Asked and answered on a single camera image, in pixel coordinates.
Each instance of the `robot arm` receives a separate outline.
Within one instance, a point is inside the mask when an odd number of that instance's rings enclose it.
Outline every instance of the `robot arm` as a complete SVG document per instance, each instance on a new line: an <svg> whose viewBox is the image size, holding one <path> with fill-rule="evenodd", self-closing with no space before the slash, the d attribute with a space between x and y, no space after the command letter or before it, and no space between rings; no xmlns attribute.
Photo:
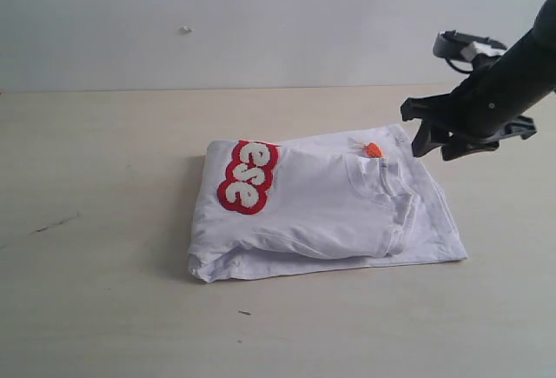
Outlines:
<svg viewBox="0 0 556 378"><path fill-rule="evenodd" d="M556 87L556 0L546 0L533 28L509 50L499 41L452 31L438 35L434 54L469 77L451 93L402 104L404 122L422 121L414 156L440 147L450 161L496 150L508 137L527 139L537 130L521 113ZM473 70L460 70L452 61L470 63Z"/></svg>

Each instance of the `folded t-shirt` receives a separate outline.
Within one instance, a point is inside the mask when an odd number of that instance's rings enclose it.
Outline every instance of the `folded t-shirt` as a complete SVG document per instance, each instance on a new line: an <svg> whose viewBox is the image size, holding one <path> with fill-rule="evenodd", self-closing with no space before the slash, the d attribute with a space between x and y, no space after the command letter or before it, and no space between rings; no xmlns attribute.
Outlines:
<svg viewBox="0 0 556 378"><path fill-rule="evenodd" d="M398 255L418 202L388 158L214 141L195 206L189 269L211 282L260 277L240 265L261 252L316 260Z"/></svg>

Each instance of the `cable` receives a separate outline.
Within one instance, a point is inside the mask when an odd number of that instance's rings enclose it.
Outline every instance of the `cable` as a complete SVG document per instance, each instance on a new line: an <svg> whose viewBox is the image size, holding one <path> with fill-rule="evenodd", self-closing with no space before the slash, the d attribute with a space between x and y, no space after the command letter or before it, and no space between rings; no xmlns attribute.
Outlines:
<svg viewBox="0 0 556 378"><path fill-rule="evenodd" d="M473 70L462 70L459 67L456 67L453 62L448 59L448 58L444 58L444 60L446 61L446 63L448 64L448 66L454 70L454 71L458 71L460 74L471 74L473 72Z"/></svg>

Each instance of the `red printed logo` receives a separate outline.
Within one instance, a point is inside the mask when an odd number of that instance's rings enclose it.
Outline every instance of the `red printed logo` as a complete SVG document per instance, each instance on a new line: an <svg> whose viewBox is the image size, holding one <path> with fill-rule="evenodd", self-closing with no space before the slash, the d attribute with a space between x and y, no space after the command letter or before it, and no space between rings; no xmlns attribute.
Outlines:
<svg viewBox="0 0 556 378"><path fill-rule="evenodd" d="M254 215L267 203L273 169L278 162L278 148L260 142L239 141L232 150L232 162L226 168L226 180L216 194L230 211Z"/></svg>

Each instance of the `table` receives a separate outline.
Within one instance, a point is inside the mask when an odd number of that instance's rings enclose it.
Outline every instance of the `table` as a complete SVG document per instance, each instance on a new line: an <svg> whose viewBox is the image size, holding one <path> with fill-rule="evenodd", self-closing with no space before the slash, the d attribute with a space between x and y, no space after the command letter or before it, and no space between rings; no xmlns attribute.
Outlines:
<svg viewBox="0 0 556 378"><path fill-rule="evenodd" d="M187 273L211 140L396 123L407 96L450 89L3 94L0 375L556 376L553 98L526 142L424 158L465 262L208 285Z"/></svg>

